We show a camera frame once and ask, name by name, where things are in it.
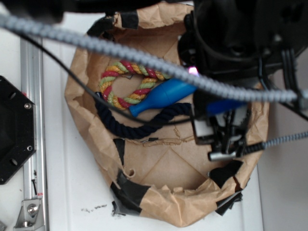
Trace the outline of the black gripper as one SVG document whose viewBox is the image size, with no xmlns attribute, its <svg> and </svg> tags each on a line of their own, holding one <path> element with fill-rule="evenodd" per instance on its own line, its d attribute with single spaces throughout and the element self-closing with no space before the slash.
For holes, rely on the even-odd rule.
<svg viewBox="0 0 308 231">
<path fill-rule="evenodd" d="M 193 93 L 192 127 L 197 145 L 210 145 L 209 161 L 227 161 L 244 154 L 251 111 L 247 102 L 202 90 Z"/>
</svg>

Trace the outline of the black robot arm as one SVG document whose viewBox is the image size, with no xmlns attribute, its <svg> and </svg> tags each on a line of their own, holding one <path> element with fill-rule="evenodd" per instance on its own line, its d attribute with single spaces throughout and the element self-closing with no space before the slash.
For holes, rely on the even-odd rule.
<svg viewBox="0 0 308 231">
<path fill-rule="evenodd" d="M 196 0 L 184 17 L 186 32 L 178 53 L 185 65 L 198 69 L 193 77 L 182 67 L 157 57 L 94 36 L 57 29 L 46 24 L 40 10 L 63 12 L 126 12 L 154 6 L 153 0 L 9 0 L 10 15 L 0 26 L 22 37 L 48 38 L 138 64 L 154 67 L 174 77 L 165 93 L 177 88 L 196 88 L 193 95 L 193 126 L 208 124 L 209 135 L 196 133 L 200 144 L 211 144 L 210 161 L 229 160 L 305 138 L 298 133 L 246 145 L 247 126 L 234 123 L 236 113 L 249 102 L 278 102 L 305 117 L 308 92 L 299 88 L 295 61 L 308 47 L 308 3 L 305 0 Z"/>
</svg>

